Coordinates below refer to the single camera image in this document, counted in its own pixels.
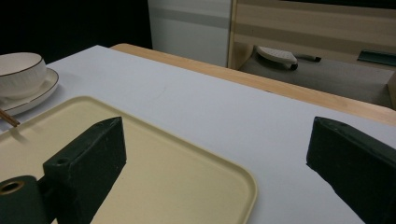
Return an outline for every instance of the black background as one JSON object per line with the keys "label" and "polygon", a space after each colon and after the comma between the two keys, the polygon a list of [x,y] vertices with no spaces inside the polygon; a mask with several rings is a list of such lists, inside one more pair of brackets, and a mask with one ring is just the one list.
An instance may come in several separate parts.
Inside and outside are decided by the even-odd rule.
{"label": "black background", "polygon": [[151,49],[147,0],[2,1],[0,23],[0,54],[34,52],[46,63],[95,45]]}

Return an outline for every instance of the wooden stick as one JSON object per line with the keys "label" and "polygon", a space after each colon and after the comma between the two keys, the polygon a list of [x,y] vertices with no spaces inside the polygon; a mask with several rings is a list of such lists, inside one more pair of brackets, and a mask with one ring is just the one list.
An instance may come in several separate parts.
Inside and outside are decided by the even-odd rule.
{"label": "wooden stick", "polygon": [[8,122],[10,125],[13,127],[17,127],[20,122],[14,119],[12,116],[10,116],[6,111],[0,109],[0,118]]}

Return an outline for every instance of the plate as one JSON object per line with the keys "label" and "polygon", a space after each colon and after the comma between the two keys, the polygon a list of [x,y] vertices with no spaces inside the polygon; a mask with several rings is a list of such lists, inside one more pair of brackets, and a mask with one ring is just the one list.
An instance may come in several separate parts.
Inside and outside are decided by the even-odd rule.
{"label": "plate", "polygon": [[58,86],[58,80],[58,73],[47,68],[46,80],[35,94],[22,99],[0,98],[0,108],[11,116],[29,110],[41,104],[55,92]]}

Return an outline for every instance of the white surface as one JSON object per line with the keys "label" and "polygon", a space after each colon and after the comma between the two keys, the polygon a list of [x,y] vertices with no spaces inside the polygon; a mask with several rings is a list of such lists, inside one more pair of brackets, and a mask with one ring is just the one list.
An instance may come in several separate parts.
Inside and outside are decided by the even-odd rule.
{"label": "white surface", "polygon": [[153,48],[227,64],[231,0],[148,0]]}
{"label": "white surface", "polygon": [[47,68],[44,83],[41,84],[37,92],[21,99],[0,98],[0,108],[11,116],[25,112],[49,98],[55,92],[58,80],[58,74],[54,70]]}
{"label": "white surface", "polygon": [[57,91],[17,119],[79,95],[113,105],[249,170],[259,186],[249,223],[362,223],[305,165],[315,116],[396,147],[396,127],[112,49],[94,47],[49,67],[60,75]]}
{"label": "white surface", "polygon": [[297,63],[297,59],[291,52],[280,49],[269,49],[265,47],[257,47],[257,52],[264,58],[277,63]]}

